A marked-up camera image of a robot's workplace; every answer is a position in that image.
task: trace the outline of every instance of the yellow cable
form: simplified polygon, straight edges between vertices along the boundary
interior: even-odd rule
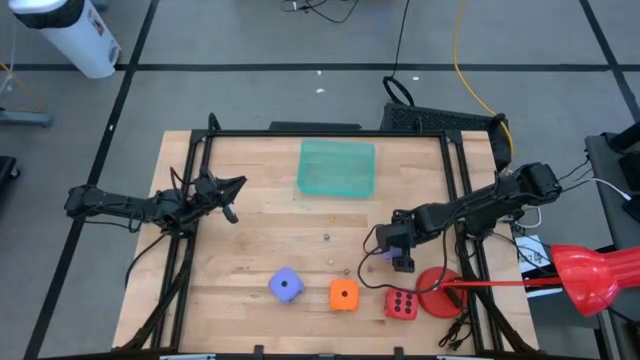
[[[495,116],[496,112],[493,111],[489,106],[487,106],[487,104],[485,104],[484,101],[482,101],[478,97],[478,95],[476,95],[475,91],[473,91],[473,89],[471,88],[471,85],[469,85],[467,80],[462,75],[462,72],[460,72],[460,68],[458,67],[458,35],[460,33],[460,22],[462,21],[462,14],[464,13],[464,7],[466,4],[467,4],[466,0],[460,0],[460,11],[458,11],[458,18],[456,19],[456,25],[453,30],[453,67],[456,69],[456,73],[458,74],[460,81],[462,81],[462,83],[467,88],[467,90],[469,90],[469,94],[471,94],[471,96],[473,96],[473,98],[476,99],[478,104],[480,104],[489,114],[491,114],[491,116]],[[501,121],[500,125],[502,126],[502,129],[504,130],[504,133],[507,136],[507,141],[509,142],[509,153],[511,155],[511,160],[513,160],[513,156],[515,154],[513,138],[511,137],[511,133],[509,132],[509,129],[504,124],[504,122]]]
[[[31,91],[31,89],[29,89],[29,87],[22,82],[22,80],[20,80],[19,77],[17,77],[13,71],[11,71],[11,69],[9,69],[7,67],[7,65],[3,64],[0,62],[0,67],[4,69],[4,71],[7,72],[7,74],[9,74],[11,76],[11,78],[13,78],[16,81],[16,84],[18,84],[18,86],[20,86],[21,88],[24,89],[24,91],[27,92],[27,94],[29,94],[29,96],[31,96],[31,99],[33,99],[33,101],[38,105],[38,110],[39,112],[45,112],[46,108],[44,106],[44,104],[42,103],[42,101],[40,101],[40,98],[33,92]]]

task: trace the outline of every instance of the black metal frame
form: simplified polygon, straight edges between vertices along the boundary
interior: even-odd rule
[[[442,152],[442,161],[445,171],[445,178],[447,182],[447,188],[449,198],[454,200],[457,198],[457,189],[454,178],[453,166],[449,151],[450,141],[455,144],[455,150],[458,158],[458,166],[460,169],[460,176],[462,179],[464,193],[471,192],[471,179],[469,177],[466,156],[464,152],[464,146],[462,144],[462,136],[459,130],[441,130],[441,131],[343,131],[343,130],[293,130],[293,131],[270,131],[270,130],[221,130],[220,125],[210,118],[210,128],[207,130],[193,130],[189,141],[189,149],[187,151],[187,158],[185,162],[185,169],[183,173],[184,179],[191,179],[193,176],[194,166],[196,162],[196,152],[200,143],[204,143],[203,155],[200,164],[200,171],[207,171],[209,166],[209,160],[211,151],[213,148],[213,141],[216,137],[424,137],[424,138],[437,138],[440,142],[440,148]],[[188,191],[187,185],[182,186],[181,191],[186,193]],[[162,281],[162,288],[160,292],[160,301],[156,308],[152,311],[149,319],[145,322],[146,331],[140,333],[140,331],[134,336],[132,341],[119,349],[115,349],[108,353],[96,353],[96,354],[84,354],[77,356],[61,357],[60,359],[128,359],[128,358],[154,358],[157,359],[159,355],[178,354],[180,337],[182,333],[182,326],[184,322],[184,312],[187,303],[187,295],[189,289],[189,278],[191,274],[191,266],[193,264],[193,257],[195,253],[195,245],[197,238],[198,224],[194,224],[194,233],[192,236],[185,238],[172,238],[167,253],[167,262],[165,266],[165,273]],[[464,241],[465,234],[461,226],[456,224],[456,241]],[[186,241],[185,255],[183,263],[180,266],[180,271],[174,277],[176,269],[176,262],[178,258],[178,247],[181,240]],[[481,279],[488,280],[488,268],[486,263],[486,257],[482,244],[474,243],[475,251],[478,254],[476,261],[480,273]],[[461,255],[461,262],[463,257],[467,256],[466,246],[459,248]],[[171,340],[169,347],[161,347],[163,329],[165,325],[164,314],[166,309],[173,302],[177,295],[176,303],[176,316],[174,317]],[[474,343],[474,349],[477,356],[485,353],[487,350],[483,344],[482,331],[479,326],[478,309],[473,294],[470,294],[469,301],[469,316],[471,322],[472,340]],[[492,356],[504,355],[509,357],[510,354],[505,353],[502,346],[502,339],[500,332],[489,317],[489,325],[491,332],[491,339],[493,349],[497,352]],[[151,335],[150,348],[142,350],[142,346]],[[389,356],[369,356],[369,355],[334,355],[340,359],[360,359],[360,358],[379,358],[379,359],[434,359],[435,355],[424,356],[404,356],[401,348],[396,348],[395,355]],[[278,358],[278,359],[309,359],[316,358],[318,355],[265,355],[264,348],[257,344],[256,350],[253,354],[216,354],[216,359],[263,359],[263,358]]]

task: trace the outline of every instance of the red circular plate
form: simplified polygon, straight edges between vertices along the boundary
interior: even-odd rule
[[[416,291],[421,289],[427,289],[433,286],[440,278],[442,273],[442,266],[427,269],[420,274],[418,281],[416,282]],[[447,269],[442,281],[453,281],[459,278],[455,271]],[[462,301],[462,306],[467,306],[467,292],[460,288],[451,288],[453,292]],[[418,295],[418,302],[422,308],[429,314],[439,318],[452,318],[460,314],[462,309],[455,307],[451,299],[444,292],[444,288],[438,288],[434,291]]]

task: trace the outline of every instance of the gray floor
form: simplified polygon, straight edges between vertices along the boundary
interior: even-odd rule
[[[111,0],[103,17],[128,62],[149,0]],[[347,4],[329,0],[326,12]],[[593,2],[623,64],[640,63],[634,0]],[[282,13],[279,1],[161,0],[141,63],[392,62],[404,2],[362,1],[343,25],[313,14]],[[414,1],[400,61],[451,63],[457,2]],[[11,15],[0,8],[0,60],[8,61]],[[66,63],[42,37],[19,26],[17,62]],[[469,4],[460,39],[462,63],[606,64],[578,1],[484,0]],[[138,72],[135,74],[100,187],[144,196],[164,131],[204,127],[214,111],[226,129],[266,129],[271,121],[359,123],[375,129],[388,98],[387,72]],[[583,138],[633,123],[611,72],[468,72],[495,109],[508,114],[516,164],[549,163],[563,174],[584,159]],[[90,81],[78,72],[20,72],[56,122],[49,129],[0,128],[0,154],[18,158],[23,176],[0,214],[0,354],[22,356],[70,221],[62,206],[69,187],[86,181],[123,73]],[[640,74],[625,74],[640,91]],[[482,114],[451,71],[401,71],[418,105]],[[27,104],[19,92],[3,106]],[[596,188],[585,185],[543,210],[536,231],[548,243],[597,248],[611,243]],[[85,226],[41,355],[108,350],[135,236]],[[543,349],[597,356],[574,343],[575,328],[536,319]]]

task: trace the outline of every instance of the orange foam cube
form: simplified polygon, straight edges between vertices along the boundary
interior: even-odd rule
[[[336,279],[329,284],[329,308],[331,311],[356,311],[360,296],[358,283],[350,279]]]

